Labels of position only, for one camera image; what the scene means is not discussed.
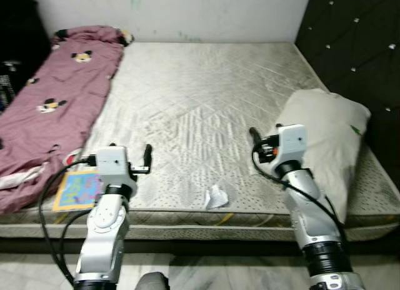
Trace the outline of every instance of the bed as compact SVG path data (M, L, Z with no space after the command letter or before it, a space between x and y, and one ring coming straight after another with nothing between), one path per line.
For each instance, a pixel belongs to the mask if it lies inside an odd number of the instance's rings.
M84 154L111 142L140 164L146 143L153 169L131 199L128 239L293 241L281 187L254 173L248 128L266 134L297 89L324 88L290 43L134 43L126 48ZM218 185L229 204L207 211ZM44 205L49 233L59 237L63 213ZM377 239L400 221L400 195L364 144L349 196L351 241ZM83 238L84 218L69 238ZM0 237L41 238L35 206L0 216Z

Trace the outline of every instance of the black tufted headboard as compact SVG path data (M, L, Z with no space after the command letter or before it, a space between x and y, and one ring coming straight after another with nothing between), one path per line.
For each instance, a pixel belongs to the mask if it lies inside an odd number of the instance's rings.
M369 108L366 141L400 188L400 0L309 0L296 45L330 91Z

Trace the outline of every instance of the pillowcase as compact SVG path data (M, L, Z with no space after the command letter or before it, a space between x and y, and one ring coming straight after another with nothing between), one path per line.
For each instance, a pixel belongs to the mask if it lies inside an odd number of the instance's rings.
M332 201L339 220L346 219L348 193L369 110L362 104L321 89L298 90L287 101L276 123L302 124L307 129L304 168Z

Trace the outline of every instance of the floor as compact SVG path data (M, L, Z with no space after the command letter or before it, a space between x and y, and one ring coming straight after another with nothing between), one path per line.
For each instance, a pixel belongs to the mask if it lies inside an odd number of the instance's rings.
M77 256L67 256L71 270ZM391 256L351 258L368 290L399 290L400 262ZM118 289L133 290L139 278L161 271L172 290L309 289L300 257L174 257L126 254ZM0 289L70 289L48 255L0 254Z

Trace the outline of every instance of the colorful book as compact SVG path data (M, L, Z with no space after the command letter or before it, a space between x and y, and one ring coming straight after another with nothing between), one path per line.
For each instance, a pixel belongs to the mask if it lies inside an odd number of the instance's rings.
M53 211L90 209L96 195L101 194L102 182L97 171L67 172L58 187Z

